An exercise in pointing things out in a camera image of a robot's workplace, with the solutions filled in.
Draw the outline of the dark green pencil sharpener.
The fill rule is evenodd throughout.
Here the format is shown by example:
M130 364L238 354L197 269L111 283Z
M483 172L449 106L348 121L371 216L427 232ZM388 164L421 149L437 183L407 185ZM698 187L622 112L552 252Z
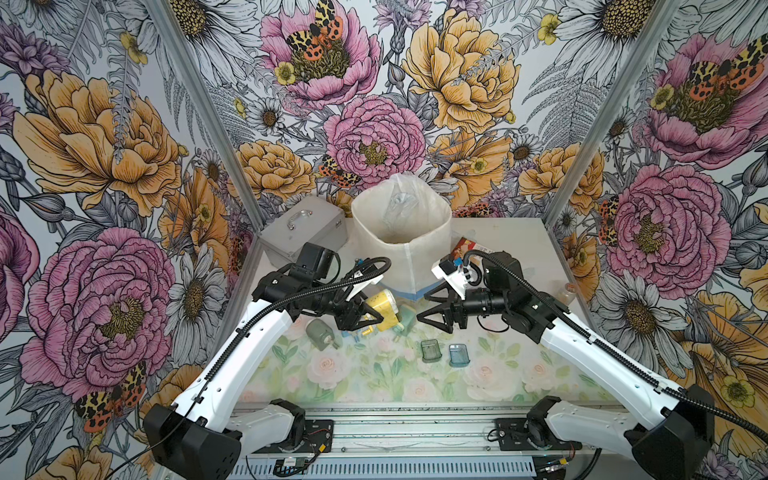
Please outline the dark green pencil sharpener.
M312 319L305 328L306 335L310 339L312 345L319 351L324 351L328 348L340 349L342 344L336 338L334 330L322 319Z

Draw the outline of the yellow pencil sharpener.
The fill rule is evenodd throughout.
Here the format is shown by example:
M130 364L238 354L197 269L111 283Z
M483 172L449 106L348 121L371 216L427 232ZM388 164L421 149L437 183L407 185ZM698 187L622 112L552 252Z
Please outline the yellow pencil sharpener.
M397 302L394 294L389 289L384 289L378 292L377 294L368 298L365 303L378 314L380 314L383 319L378 323L366 326L362 330L363 336L368 336L375 332L390 330L399 324L397 317Z

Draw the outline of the translucent green shavings tray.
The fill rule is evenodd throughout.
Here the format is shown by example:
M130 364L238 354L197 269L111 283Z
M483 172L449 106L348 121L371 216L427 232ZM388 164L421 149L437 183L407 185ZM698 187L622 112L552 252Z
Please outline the translucent green shavings tray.
M422 361L425 364L439 362L442 359L440 344L436 339L426 339L420 342Z

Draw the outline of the translucent blue shavings tray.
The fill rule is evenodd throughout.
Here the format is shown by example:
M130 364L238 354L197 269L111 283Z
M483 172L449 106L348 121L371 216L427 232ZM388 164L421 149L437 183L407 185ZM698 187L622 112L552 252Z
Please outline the translucent blue shavings tray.
M470 364L469 351L465 344L450 344L448 353L451 368L464 368Z

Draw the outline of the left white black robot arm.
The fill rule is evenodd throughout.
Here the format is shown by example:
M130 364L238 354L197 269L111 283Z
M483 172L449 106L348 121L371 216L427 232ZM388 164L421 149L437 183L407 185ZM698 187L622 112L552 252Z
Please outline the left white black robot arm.
M210 363L170 405L157 404L145 415L155 463L184 479L225 479L244 456L305 443L305 411L289 401L275 399L241 417L232 413L266 355L301 315L330 315L343 331L383 321L363 290L382 279L390 259L367 258L326 282L339 261L337 252L307 243L295 262L259 280L252 302Z

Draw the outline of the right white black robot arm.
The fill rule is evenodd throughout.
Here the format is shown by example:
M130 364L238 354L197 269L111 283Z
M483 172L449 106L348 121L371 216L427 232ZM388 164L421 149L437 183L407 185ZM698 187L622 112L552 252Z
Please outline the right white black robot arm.
M766 440L766 431L715 407L704 389L681 387L607 342L527 282L510 254L470 250L460 262L443 257L431 271L440 282L425 294L434 305L418 315L420 322L450 333L466 328L471 316L497 315L578 367L626 410L610 413L546 396L526 417L532 445L579 442L631 458L654 479L697 479L714 442L716 419Z

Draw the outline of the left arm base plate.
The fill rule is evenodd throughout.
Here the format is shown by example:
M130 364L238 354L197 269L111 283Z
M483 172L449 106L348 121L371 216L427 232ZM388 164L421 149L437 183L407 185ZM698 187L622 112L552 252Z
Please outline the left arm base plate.
M329 453L332 450L335 422L330 419L306 420L304 430L291 434L288 439L278 445L284 453Z

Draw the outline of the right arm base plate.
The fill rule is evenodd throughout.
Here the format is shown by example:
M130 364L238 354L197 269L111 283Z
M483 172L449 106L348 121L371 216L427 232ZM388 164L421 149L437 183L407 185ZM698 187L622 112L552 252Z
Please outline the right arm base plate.
M498 443L501 451L579 451L580 442L557 439L548 427L534 424L530 427L526 418L497 418L494 420L495 433L491 439Z

